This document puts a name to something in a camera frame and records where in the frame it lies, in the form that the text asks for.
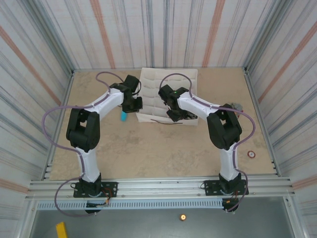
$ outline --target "purple wire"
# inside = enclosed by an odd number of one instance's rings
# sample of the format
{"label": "purple wire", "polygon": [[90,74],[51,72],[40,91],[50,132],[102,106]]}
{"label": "purple wire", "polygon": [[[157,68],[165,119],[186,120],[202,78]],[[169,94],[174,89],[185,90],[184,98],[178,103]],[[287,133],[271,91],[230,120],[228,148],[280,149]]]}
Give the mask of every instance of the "purple wire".
{"label": "purple wire", "polygon": [[110,89],[109,85],[108,85],[106,82],[103,82],[103,81],[101,81],[100,79],[98,79],[98,76],[99,76],[100,74],[102,74],[102,73],[108,73],[108,74],[114,75],[114,76],[116,76],[117,78],[119,78],[119,79],[123,82],[122,78],[121,78],[120,76],[116,75],[115,73],[111,73],[111,72],[108,72],[108,71],[100,72],[100,73],[98,73],[98,74],[96,75],[96,78],[95,78],[95,79],[96,79],[98,82],[103,83],[103,84],[108,88],[108,93],[107,93],[107,95],[106,95],[104,98],[100,99],[100,100],[99,100],[98,102],[96,102],[94,105],[89,105],[89,106],[58,106],[58,107],[52,108],[52,109],[48,110],[47,112],[45,112],[44,115],[43,115],[43,117],[42,117],[42,130],[43,130],[43,134],[44,134],[45,138],[46,138],[52,145],[54,145],[54,146],[56,146],[56,147],[58,147],[58,148],[61,148],[61,149],[64,149],[64,150],[73,151],[73,152],[77,153],[77,154],[79,155],[79,158],[80,158],[80,163],[81,163],[81,168],[82,168],[82,174],[81,174],[81,176],[76,177],[76,178],[71,178],[71,179],[69,179],[69,180],[63,182],[63,183],[58,187],[58,189],[56,190],[56,193],[55,193],[55,196],[54,196],[54,204],[55,204],[56,209],[57,209],[60,213],[66,215],[66,216],[68,216],[68,217],[88,217],[88,216],[92,216],[92,215],[93,215],[93,213],[91,213],[91,214],[85,214],[85,215],[73,215],[73,214],[69,214],[69,213],[66,213],[66,212],[62,211],[62,210],[58,207],[58,204],[57,204],[57,195],[58,195],[58,192],[60,191],[60,189],[61,189],[65,184],[67,184],[68,182],[73,181],[73,180],[81,179],[81,178],[85,175],[84,159],[83,159],[82,154],[81,154],[78,150],[73,149],[73,148],[69,148],[69,147],[65,147],[65,146],[62,146],[62,145],[59,145],[59,144],[57,144],[56,142],[54,142],[54,141],[48,136],[47,131],[46,131],[46,129],[45,129],[45,119],[46,119],[46,117],[48,116],[48,114],[50,114],[51,112],[53,112],[53,111],[55,111],[55,110],[60,110],[60,109],[88,109],[88,108],[93,108],[94,106],[96,106],[96,105],[102,103],[103,101],[105,101],[105,100],[109,97],[109,94],[110,94],[111,89]]}
{"label": "purple wire", "polygon": [[201,105],[206,106],[206,107],[211,107],[211,108],[213,108],[213,109],[225,110],[225,111],[230,111],[230,112],[235,112],[235,113],[242,114],[242,115],[244,115],[246,118],[248,118],[248,119],[250,120],[250,122],[252,123],[253,129],[252,129],[251,133],[250,133],[246,138],[244,138],[243,140],[239,141],[238,143],[236,143],[236,144],[233,146],[233,154],[232,154],[233,167],[234,167],[234,169],[235,169],[237,172],[242,173],[242,174],[245,176],[245,178],[246,178],[246,187],[245,187],[245,189],[244,189],[244,192],[243,192],[242,197],[241,197],[240,200],[237,202],[237,204],[227,210],[227,212],[230,212],[230,211],[232,211],[234,208],[236,208],[236,207],[241,203],[241,201],[243,200],[243,198],[245,197],[245,195],[246,195],[246,193],[247,193],[247,191],[248,191],[248,182],[249,182],[249,181],[248,181],[248,176],[247,176],[247,174],[246,174],[244,171],[237,169],[236,158],[235,158],[235,156],[236,156],[236,153],[235,153],[235,152],[236,152],[236,148],[237,148],[240,144],[242,144],[243,142],[245,142],[245,141],[247,141],[248,139],[250,139],[251,136],[253,136],[254,132],[256,131],[256,124],[255,124],[254,120],[252,119],[252,117],[250,117],[248,114],[246,114],[246,113],[244,113],[244,112],[241,112],[241,111],[236,110],[236,109],[233,109],[233,108],[223,108],[223,107],[211,106],[210,104],[207,104],[207,103],[205,103],[205,102],[202,102],[202,101],[200,101],[199,99],[193,97],[193,94],[192,94],[192,92],[191,92],[191,91],[192,91],[192,81],[191,81],[191,79],[190,79],[189,77],[187,77],[187,76],[184,75],[184,74],[181,74],[181,73],[171,73],[171,74],[167,75],[167,76],[166,76],[164,79],[162,79],[162,81],[160,82],[159,88],[161,88],[163,81],[165,81],[168,77],[170,77],[170,76],[172,76],[172,75],[181,75],[181,76],[183,76],[183,77],[185,77],[185,78],[187,78],[187,79],[189,80],[189,82],[190,82],[189,95],[190,95],[190,97],[191,97],[195,102],[200,103]]}

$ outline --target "purple cable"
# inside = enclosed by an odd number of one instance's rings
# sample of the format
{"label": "purple cable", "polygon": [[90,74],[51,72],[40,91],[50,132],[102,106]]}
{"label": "purple cable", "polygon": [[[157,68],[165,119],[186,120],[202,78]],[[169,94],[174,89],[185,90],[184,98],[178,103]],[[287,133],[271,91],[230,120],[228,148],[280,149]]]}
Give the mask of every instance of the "purple cable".
{"label": "purple cable", "polygon": [[230,212],[230,211],[232,211],[234,208],[236,208],[236,207],[241,203],[241,201],[243,200],[243,198],[245,197],[245,195],[246,195],[246,193],[247,193],[247,191],[248,191],[248,176],[247,176],[247,174],[246,174],[244,171],[237,169],[236,158],[235,158],[235,156],[236,156],[235,151],[236,151],[236,148],[237,148],[240,144],[242,144],[243,142],[247,141],[248,139],[250,139],[251,136],[253,136],[253,134],[254,134],[254,132],[255,132],[255,130],[256,130],[256,124],[255,124],[254,120],[252,119],[252,117],[250,117],[248,114],[246,114],[246,113],[244,113],[244,112],[241,112],[241,111],[236,110],[236,109],[233,109],[233,108],[223,108],[223,107],[210,106],[210,104],[204,103],[204,102],[200,101],[199,99],[193,97],[193,94],[192,94],[192,92],[191,92],[191,91],[192,91],[192,81],[190,80],[189,77],[187,77],[187,76],[184,75],[184,74],[181,74],[181,73],[171,73],[171,74],[169,74],[169,75],[166,76],[164,79],[162,79],[162,81],[161,81],[160,84],[159,84],[159,88],[161,88],[163,81],[166,80],[168,77],[170,77],[170,76],[172,76],[172,75],[181,75],[181,76],[183,76],[183,77],[185,77],[185,78],[187,78],[187,79],[189,80],[189,82],[190,82],[189,95],[190,95],[190,97],[191,97],[195,102],[200,103],[200,104],[203,105],[203,106],[211,107],[211,108],[217,109],[217,110],[225,110],[225,111],[231,111],[231,112],[235,112],[235,113],[240,113],[240,114],[244,115],[246,118],[248,118],[248,119],[250,120],[250,122],[252,123],[253,129],[252,129],[252,132],[250,133],[250,135],[248,135],[246,138],[244,138],[243,140],[241,140],[241,141],[239,141],[238,143],[236,143],[236,144],[234,145],[234,147],[233,147],[233,154],[232,154],[233,167],[234,167],[234,169],[235,169],[237,172],[242,173],[242,174],[246,177],[246,187],[245,187],[245,189],[244,189],[244,192],[243,192],[242,197],[241,197],[240,200],[237,202],[237,204],[227,210],[227,212]]}
{"label": "purple cable", "polygon": [[103,101],[105,101],[105,100],[109,97],[109,94],[110,94],[111,89],[110,89],[109,85],[108,85],[106,82],[103,82],[103,81],[101,81],[100,79],[98,79],[98,76],[99,76],[100,74],[102,74],[102,73],[108,73],[108,74],[114,75],[114,76],[116,76],[117,78],[119,78],[119,79],[123,82],[122,78],[121,78],[120,76],[116,75],[115,73],[111,73],[111,72],[108,72],[108,71],[100,72],[100,73],[98,73],[98,74],[96,75],[96,78],[95,78],[95,79],[96,79],[98,82],[103,83],[103,84],[108,88],[108,93],[107,93],[107,95],[106,95],[104,98],[100,99],[100,100],[99,100],[98,102],[96,102],[94,105],[89,105],[89,106],[82,106],[82,107],[81,107],[81,106],[59,106],[59,107],[55,107],[55,108],[52,108],[52,109],[48,110],[47,112],[45,112],[45,114],[44,114],[43,117],[42,117],[42,130],[43,130],[43,134],[44,134],[45,138],[46,138],[52,145],[54,145],[54,146],[56,146],[56,147],[58,147],[58,148],[76,152],[76,153],[79,155],[79,158],[80,158],[80,163],[81,163],[81,168],[82,168],[82,174],[81,174],[81,176],[76,177],[76,178],[71,178],[71,179],[69,179],[69,180],[63,182],[63,183],[58,187],[58,189],[56,190],[56,193],[55,193],[55,196],[54,196],[54,204],[55,204],[56,209],[57,209],[60,213],[66,215],[66,216],[68,216],[68,217],[88,217],[88,216],[92,216],[92,215],[93,215],[93,213],[91,213],[91,214],[85,214],[85,215],[73,215],[73,214],[69,214],[69,213],[66,213],[66,212],[62,211],[62,210],[58,207],[58,204],[57,204],[57,195],[58,195],[58,192],[60,191],[60,189],[61,189],[65,184],[67,184],[68,182],[73,181],[73,180],[81,179],[81,178],[85,175],[84,159],[83,159],[82,154],[81,154],[78,150],[72,149],[72,148],[69,148],[69,147],[65,147],[65,146],[62,146],[62,145],[59,145],[59,144],[57,144],[57,143],[55,143],[54,141],[51,140],[51,138],[48,136],[48,134],[47,134],[47,132],[46,132],[46,129],[45,129],[45,118],[48,116],[48,114],[50,114],[51,112],[53,112],[53,111],[55,111],[55,110],[59,110],[59,109],[88,109],[88,108],[93,108],[94,106],[96,106],[96,105],[102,103]]}

